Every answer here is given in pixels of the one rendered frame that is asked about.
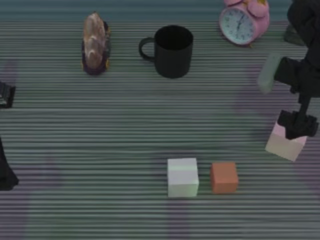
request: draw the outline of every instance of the clock face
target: clock face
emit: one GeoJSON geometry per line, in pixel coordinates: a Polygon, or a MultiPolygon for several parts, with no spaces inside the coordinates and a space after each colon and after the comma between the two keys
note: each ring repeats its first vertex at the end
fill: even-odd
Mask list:
{"type": "Polygon", "coordinates": [[[238,45],[245,45],[252,41],[255,32],[253,20],[247,13],[236,9],[227,9],[220,19],[223,35],[238,45]]]}

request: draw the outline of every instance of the black mug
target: black mug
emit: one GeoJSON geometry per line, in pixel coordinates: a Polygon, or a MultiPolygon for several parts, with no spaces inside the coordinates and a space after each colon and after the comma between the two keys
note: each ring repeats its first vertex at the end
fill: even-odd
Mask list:
{"type": "Polygon", "coordinates": [[[168,79],[177,79],[186,75],[191,64],[193,34],[182,26],[169,25],[160,28],[154,37],[146,37],[139,43],[139,54],[153,62],[155,70],[168,79]],[[142,48],[154,43],[154,56],[148,56],[142,48]]]}

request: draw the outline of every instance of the pink alarm clock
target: pink alarm clock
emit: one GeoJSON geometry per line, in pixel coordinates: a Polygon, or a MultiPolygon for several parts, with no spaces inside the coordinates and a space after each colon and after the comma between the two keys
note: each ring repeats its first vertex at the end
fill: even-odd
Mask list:
{"type": "Polygon", "coordinates": [[[226,8],[219,18],[222,34],[233,44],[250,45],[270,24],[267,0],[224,0],[226,8]]]}

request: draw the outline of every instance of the cube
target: cube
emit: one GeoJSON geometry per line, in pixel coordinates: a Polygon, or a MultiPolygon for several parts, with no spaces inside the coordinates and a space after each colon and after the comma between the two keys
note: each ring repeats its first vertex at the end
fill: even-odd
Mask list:
{"type": "Polygon", "coordinates": [[[281,59],[282,56],[277,53],[271,53],[266,59],[257,79],[258,87],[263,94],[268,94],[272,91],[275,74],[281,59]]]}
{"type": "Polygon", "coordinates": [[[213,163],[211,165],[210,179],[213,193],[228,194],[235,192],[239,183],[236,163],[213,163]]]}
{"type": "Polygon", "coordinates": [[[197,159],[168,159],[167,181],[169,198],[196,197],[199,188],[197,159]]]}
{"type": "Polygon", "coordinates": [[[286,138],[286,129],[275,123],[265,150],[292,162],[296,161],[307,142],[306,136],[289,140],[286,138]]]}

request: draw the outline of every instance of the mug handle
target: mug handle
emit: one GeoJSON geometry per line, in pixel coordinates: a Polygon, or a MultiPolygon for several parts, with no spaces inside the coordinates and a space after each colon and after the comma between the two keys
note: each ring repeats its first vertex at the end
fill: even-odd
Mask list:
{"type": "Polygon", "coordinates": [[[155,61],[155,57],[154,56],[148,56],[146,55],[143,51],[142,48],[144,45],[149,44],[149,43],[154,43],[155,39],[153,37],[146,37],[144,39],[142,39],[139,43],[139,54],[140,56],[144,59],[147,60],[149,62],[154,62],[155,61]]]}

